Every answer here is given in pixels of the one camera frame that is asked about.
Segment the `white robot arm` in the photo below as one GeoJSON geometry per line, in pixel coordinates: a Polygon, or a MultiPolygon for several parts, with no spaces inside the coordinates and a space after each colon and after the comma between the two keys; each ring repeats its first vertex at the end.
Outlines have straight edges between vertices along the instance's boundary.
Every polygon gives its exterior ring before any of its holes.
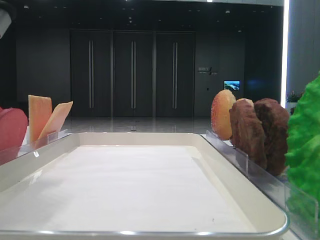
{"type": "Polygon", "coordinates": [[[11,3],[0,1],[0,38],[3,38],[11,23],[16,19],[17,10],[11,3]]]}

